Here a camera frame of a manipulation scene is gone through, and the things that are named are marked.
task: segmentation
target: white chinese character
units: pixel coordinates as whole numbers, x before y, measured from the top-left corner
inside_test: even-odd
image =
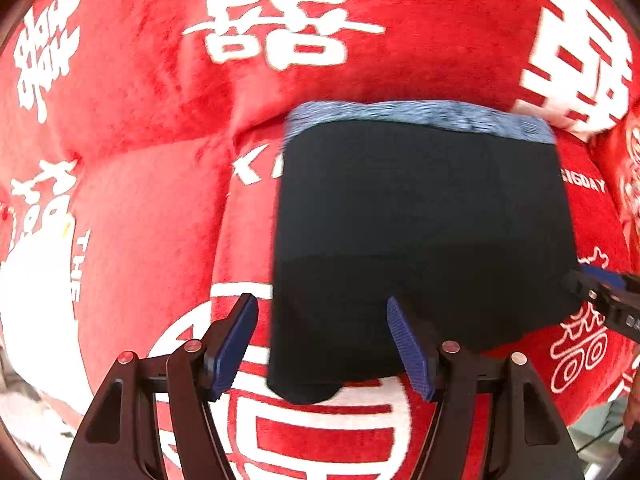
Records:
[[[35,181],[27,180],[26,182],[20,182],[19,180],[11,179],[11,185],[13,187],[11,194],[14,196],[23,196],[24,201],[28,205],[34,205],[40,200],[40,193],[33,190]]]
[[[267,62],[276,70],[284,70],[292,64],[338,65],[347,59],[347,47],[339,40],[313,34],[295,34],[288,30],[279,29],[267,34],[265,46]],[[322,52],[297,52],[300,46],[319,46]]]
[[[207,13],[213,20],[189,27],[183,34],[212,30],[213,33],[205,37],[207,53],[214,62],[224,63],[230,59],[247,59],[260,54],[262,46],[258,38],[247,34],[255,25],[284,25],[286,29],[278,28],[266,35],[264,46],[269,65],[276,70],[284,70],[292,64],[330,66],[344,63],[347,59],[345,44],[336,38],[328,38],[340,30],[357,30],[371,34],[381,34],[385,31],[385,28],[379,25],[349,22],[348,13],[344,9],[332,9],[318,18],[312,18],[299,7],[305,2],[339,5],[346,0],[270,1],[283,13],[282,17],[263,16],[262,6],[255,6],[239,18],[231,19],[229,9],[257,4],[260,0],[207,0]],[[300,34],[309,25],[316,29],[318,35]],[[231,28],[236,30],[236,34],[227,34]]]
[[[599,247],[593,248],[593,254],[578,258],[579,264],[609,266],[609,256]],[[562,337],[555,341],[549,350],[549,356],[559,361],[551,377],[551,391],[564,392],[582,373],[583,369],[593,370],[604,359],[609,345],[604,316],[593,309],[591,303],[582,306],[567,322],[561,323]]]
[[[77,160],[71,162],[59,162],[57,164],[51,164],[46,160],[39,162],[42,173],[36,176],[34,182],[44,182],[50,178],[55,178],[56,183],[53,185],[53,194],[60,195],[69,191],[76,184],[76,177],[68,172],[75,168]]]
[[[549,1],[563,19],[543,7],[529,59],[548,78],[523,70],[520,79],[521,86],[543,96],[544,103],[539,107],[517,100],[512,111],[542,117],[586,140],[613,127],[628,109],[629,92],[622,79],[632,78],[631,47],[622,27],[591,0]],[[582,117],[571,118],[572,113]]]
[[[15,66],[20,69],[18,78],[18,102],[31,110],[34,101],[38,105],[38,122],[47,120],[47,105],[40,87],[46,91],[62,74],[69,73],[69,59],[78,49],[80,27],[67,34],[66,20],[78,8],[80,0],[57,0],[45,8],[34,23],[33,7],[24,17],[25,28],[18,35],[14,50]],[[60,42],[54,35],[60,31]],[[40,57],[37,51],[42,50]]]
[[[244,462],[244,469],[249,478],[267,478],[264,470],[255,463],[268,464],[276,470],[299,471],[306,474],[307,479],[328,480],[337,476],[368,476],[376,480],[395,478],[406,459],[410,442],[411,416],[408,399],[404,387],[398,378],[388,377],[379,380],[379,385],[363,387],[345,387],[338,394],[325,402],[321,402],[328,413],[308,412],[300,406],[276,405],[272,399],[277,396],[266,386],[264,378],[245,372],[238,372],[230,393],[236,398],[235,432],[229,431],[230,439],[235,441],[239,453],[234,456],[238,462]],[[220,413],[227,406],[211,406],[214,420],[230,418],[227,413]],[[367,406],[369,413],[356,413],[356,410]],[[308,430],[310,443],[319,445],[314,430],[335,431],[340,435],[343,431],[361,435],[361,446],[367,443],[367,433],[372,430],[390,430],[393,439],[389,448],[385,449],[386,458],[381,461],[364,462],[363,460],[309,460],[297,456],[297,452],[276,452],[265,449],[259,431],[259,421],[268,420],[281,431],[296,427],[297,431]],[[353,449],[354,458],[358,449]],[[276,478],[294,478],[280,476]]]

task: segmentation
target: black boxer briefs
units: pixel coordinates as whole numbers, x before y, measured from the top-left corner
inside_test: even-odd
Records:
[[[453,102],[312,103],[290,116],[268,385],[295,404],[402,362],[386,300],[473,351],[579,308],[551,130]]]

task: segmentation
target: red plush fabric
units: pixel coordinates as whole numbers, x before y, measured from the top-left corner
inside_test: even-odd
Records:
[[[591,143],[591,155],[607,182],[618,219],[629,248],[632,272],[640,274],[640,106],[635,104],[624,121]],[[609,397],[630,391],[640,359],[631,363],[622,376],[603,393],[603,402]]]
[[[24,285],[15,303],[0,304],[10,357],[62,412],[82,413],[119,352],[171,352],[252,292],[257,332],[233,389],[212,406],[238,477],[405,480],[433,412],[405,378],[350,385],[307,408],[264,383],[286,114],[309,100],[452,99],[543,116],[570,132],[557,131],[559,178],[577,257],[625,270],[612,185],[600,184],[577,137],[609,129],[638,98],[638,40],[609,0],[240,3],[227,15],[221,0],[209,9],[207,0],[37,0],[33,21],[28,14],[9,40],[0,56],[1,259],[14,265],[23,237],[52,242],[43,222],[74,219],[71,247],[60,249],[68,281],[47,285],[64,294],[27,301],[37,291]],[[227,30],[225,18],[242,21]],[[242,45],[220,50],[223,41]],[[628,364],[629,342],[599,322],[585,305],[512,345],[567,422]],[[44,357],[29,348],[36,336]],[[469,471],[481,457],[479,429]]]

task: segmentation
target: white lettering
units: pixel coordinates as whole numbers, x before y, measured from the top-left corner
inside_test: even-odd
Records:
[[[44,182],[50,178],[55,178],[56,183],[53,185],[53,194],[60,195],[69,191],[76,184],[76,177],[69,173],[75,168],[77,160],[71,162],[62,161],[57,164],[51,164],[46,160],[39,163],[42,172],[34,179],[36,182]]]
[[[84,255],[74,256],[72,262],[74,268],[71,269],[71,279],[79,280],[80,278],[82,278],[82,270],[80,270],[80,264],[84,262]]]
[[[624,29],[591,0],[548,1],[562,18],[542,8],[529,58],[548,78],[523,70],[520,79],[545,99],[541,107],[517,100],[512,111],[542,117],[586,140],[626,114],[631,47]]]
[[[27,182],[20,182],[12,178],[11,186],[13,187],[13,190],[11,194],[14,196],[23,196],[24,201],[28,205],[34,205],[38,203],[38,200],[40,200],[40,193],[31,189],[34,185],[35,182],[31,180],[28,180]]]
[[[71,282],[71,301],[80,301],[80,282]]]
[[[282,153],[279,153],[276,156],[276,161],[273,164],[273,171],[271,171],[271,178],[280,178],[282,176],[282,171],[284,170],[284,159],[282,158]]]
[[[18,78],[18,103],[31,110],[38,105],[38,122],[47,120],[47,105],[42,98],[40,87],[51,90],[51,84],[69,73],[69,59],[75,54],[80,43],[80,27],[69,36],[66,20],[75,12],[80,0],[57,0],[46,7],[34,24],[33,7],[24,17],[25,28],[18,35],[14,50],[15,66],[20,69]],[[60,30],[60,43],[54,36]]]
[[[574,184],[575,186],[585,187],[587,189],[593,189],[597,192],[605,192],[604,189],[604,180],[598,180],[581,173],[577,173],[576,171],[571,170],[560,170],[560,175],[562,180],[568,182],[569,184]]]
[[[258,146],[257,148],[252,149],[245,156],[241,156],[238,160],[233,163],[234,166],[234,175],[237,175],[238,178],[242,181],[243,184],[248,186],[249,184],[255,184],[256,182],[260,182],[261,178],[249,167],[255,158],[260,155],[260,152],[266,148],[268,144],[263,144]]]
[[[609,257],[599,247],[593,248],[593,254],[578,258],[579,264],[590,264],[606,269]],[[593,370],[607,353],[609,337],[604,326],[604,316],[593,309],[591,303],[582,306],[580,311],[560,324],[562,337],[556,340],[549,350],[550,357],[558,361],[551,377],[551,391],[564,392],[582,373]]]
[[[300,4],[306,2],[336,6],[347,0],[269,0],[282,16],[263,16],[262,6],[255,5],[260,1],[207,0],[207,13],[212,21],[188,27],[183,34],[213,31],[205,36],[205,48],[213,62],[224,63],[260,54],[262,47],[258,37],[248,34],[256,25],[283,25],[285,28],[267,33],[264,47],[269,65],[276,70],[284,70],[293,64],[330,66],[344,63],[347,59],[345,44],[336,38],[328,38],[339,30],[357,30],[369,34],[382,34],[385,31],[379,25],[349,21],[345,9],[331,9],[318,18],[311,18],[300,8]],[[239,18],[230,17],[229,9],[244,6],[253,7]],[[309,25],[316,29],[317,34],[300,34]],[[237,34],[227,35],[231,28],[235,28]]]
[[[84,236],[81,236],[76,240],[76,244],[82,246],[82,252],[86,251],[87,244],[89,243],[89,235],[91,234],[91,229],[87,229]]]

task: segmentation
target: metal screw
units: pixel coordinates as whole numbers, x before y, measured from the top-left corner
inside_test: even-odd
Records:
[[[458,352],[460,352],[460,345],[455,341],[445,341],[444,343],[442,343],[442,349],[447,354],[457,354]]]
[[[184,344],[184,349],[189,353],[197,352],[202,348],[202,341],[199,339],[191,339]]]
[[[130,363],[132,361],[133,361],[133,352],[130,352],[129,350],[127,350],[126,352],[121,353],[118,356],[118,362],[121,365],[128,364],[128,363]]]
[[[527,364],[527,356],[522,352],[514,352],[511,354],[511,360],[520,366]]]

